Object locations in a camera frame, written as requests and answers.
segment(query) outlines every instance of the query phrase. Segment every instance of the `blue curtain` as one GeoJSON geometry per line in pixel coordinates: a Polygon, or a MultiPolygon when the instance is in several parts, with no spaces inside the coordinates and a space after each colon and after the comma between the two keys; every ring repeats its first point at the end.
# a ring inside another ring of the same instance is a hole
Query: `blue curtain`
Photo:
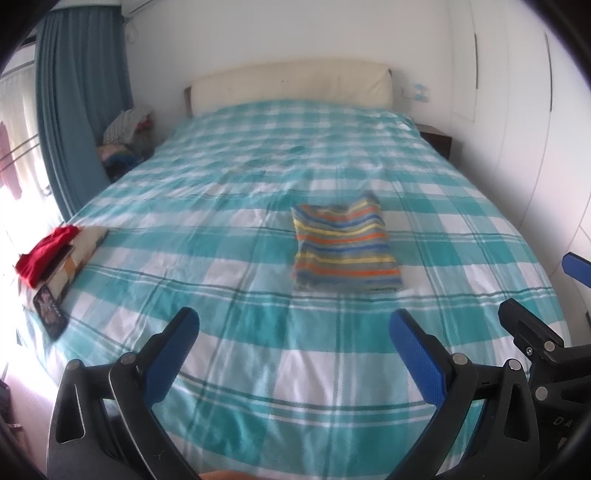
{"type": "Polygon", "coordinates": [[[50,12],[38,29],[35,63],[39,143],[68,221],[109,185],[96,147],[132,106],[121,8],[50,12]]]}

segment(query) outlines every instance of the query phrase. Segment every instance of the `blue clamp pad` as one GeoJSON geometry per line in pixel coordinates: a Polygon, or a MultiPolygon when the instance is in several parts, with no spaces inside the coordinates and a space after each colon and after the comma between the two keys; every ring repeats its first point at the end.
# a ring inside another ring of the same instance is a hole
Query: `blue clamp pad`
{"type": "Polygon", "coordinates": [[[591,263],[572,252],[562,258],[562,269],[569,277],[591,288],[591,263]]]}
{"type": "Polygon", "coordinates": [[[447,395],[446,377],[417,336],[427,335],[406,310],[393,312],[389,334],[423,399],[440,408],[447,395]]]}
{"type": "Polygon", "coordinates": [[[199,334],[197,312],[189,308],[182,312],[183,319],[145,373],[144,403],[148,408],[164,400],[199,334]]]}

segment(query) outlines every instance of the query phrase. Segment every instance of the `screw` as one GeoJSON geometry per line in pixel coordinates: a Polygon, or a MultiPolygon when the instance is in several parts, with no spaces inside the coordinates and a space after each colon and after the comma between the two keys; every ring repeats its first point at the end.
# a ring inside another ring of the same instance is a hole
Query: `screw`
{"type": "Polygon", "coordinates": [[[463,353],[454,353],[452,360],[456,365],[466,365],[468,363],[468,357],[463,353]]]}
{"type": "Polygon", "coordinates": [[[76,370],[76,368],[78,368],[80,365],[82,364],[82,362],[80,362],[80,360],[76,359],[76,360],[71,360],[70,362],[68,362],[68,364],[66,365],[66,368],[68,370],[76,370]]]}
{"type": "Polygon", "coordinates": [[[135,362],[135,353],[127,352],[121,355],[121,363],[124,365],[129,365],[135,362]]]}
{"type": "Polygon", "coordinates": [[[544,401],[548,398],[548,389],[546,387],[538,387],[535,389],[535,397],[539,401],[544,401]]]}
{"type": "Polygon", "coordinates": [[[509,368],[516,371],[521,370],[521,364],[519,363],[519,360],[515,360],[514,358],[509,360],[509,368]]]}

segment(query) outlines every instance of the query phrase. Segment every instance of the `white curtain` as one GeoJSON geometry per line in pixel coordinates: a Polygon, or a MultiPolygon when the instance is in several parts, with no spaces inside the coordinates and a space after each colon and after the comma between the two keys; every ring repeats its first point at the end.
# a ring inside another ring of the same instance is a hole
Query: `white curtain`
{"type": "Polygon", "coordinates": [[[30,251],[62,222],[36,136],[34,64],[0,78],[0,122],[14,150],[14,169],[22,191],[17,198],[6,185],[0,187],[0,272],[9,275],[18,255],[30,251]]]}

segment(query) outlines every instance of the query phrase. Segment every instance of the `floor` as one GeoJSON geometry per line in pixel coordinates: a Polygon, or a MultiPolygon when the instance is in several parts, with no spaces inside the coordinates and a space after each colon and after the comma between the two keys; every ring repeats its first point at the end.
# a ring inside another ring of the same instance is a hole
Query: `floor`
{"type": "Polygon", "coordinates": [[[37,468],[45,473],[47,438],[57,386],[22,346],[14,345],[3,353],[8,360],[4,381],[10,386],[14,421],[22,425],[17,439],[37,468]]]}

